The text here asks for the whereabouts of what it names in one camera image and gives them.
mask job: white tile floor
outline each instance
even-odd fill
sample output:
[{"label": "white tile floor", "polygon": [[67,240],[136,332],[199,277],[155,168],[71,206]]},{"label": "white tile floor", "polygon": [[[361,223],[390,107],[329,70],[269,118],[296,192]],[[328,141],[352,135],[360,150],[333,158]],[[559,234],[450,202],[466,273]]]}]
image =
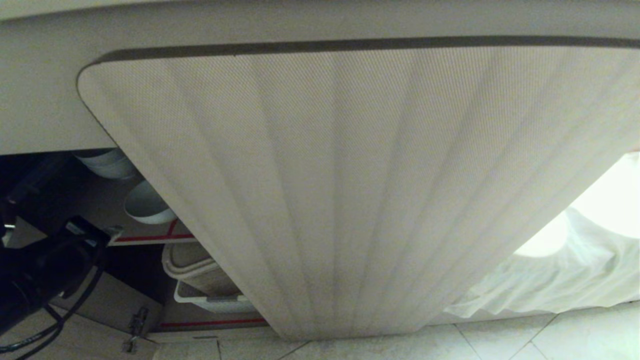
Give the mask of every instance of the white tile floor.
[{"label": "white tile floor", "polygon": [[640,302],[334,341],[163,345],[154,360],[640,360]]}]

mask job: beige basket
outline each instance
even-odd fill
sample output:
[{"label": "beige basket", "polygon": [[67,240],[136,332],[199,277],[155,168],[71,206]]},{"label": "beige basket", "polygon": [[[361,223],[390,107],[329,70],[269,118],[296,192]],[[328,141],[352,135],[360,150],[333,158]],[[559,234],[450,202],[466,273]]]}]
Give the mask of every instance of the beige basket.
[{"label": "beige basket", "polygon": [[240,292],[199,243],[166,244],[162,263],[167,275],[210,297],[232,296]]}]

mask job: white cloth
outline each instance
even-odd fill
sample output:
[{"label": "white cloth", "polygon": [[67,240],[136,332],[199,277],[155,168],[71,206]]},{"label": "white cloth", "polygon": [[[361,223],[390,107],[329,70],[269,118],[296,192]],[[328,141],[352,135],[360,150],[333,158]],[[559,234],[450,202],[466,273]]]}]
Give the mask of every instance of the white cloth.
[{"label": "white cloth", "polygon": [[569,238],[545,258],[513,255],[445,312],[468,318],[478,309],[497,314],[613,306],[640,293],[640,240],[610,232],[566,210]]}]

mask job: plastic bin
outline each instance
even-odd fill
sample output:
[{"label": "plastic bin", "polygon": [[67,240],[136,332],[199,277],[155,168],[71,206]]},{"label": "plastic bin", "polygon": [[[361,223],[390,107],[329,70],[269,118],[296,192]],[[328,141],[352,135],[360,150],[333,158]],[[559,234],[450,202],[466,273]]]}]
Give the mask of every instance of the plastic bin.
[{"label": "plastic bin", "polygon": [[229,297],[240,290],[199,243],[166,244],[164,271],[210,297]]},{"label": "plastic bin", "polygon": [[176,302],[194,304],[218,314],[252,313],[256,311],[249,299],[242,294],[230,297],[208,297],[182,281],[178,281],[173,298]]}]

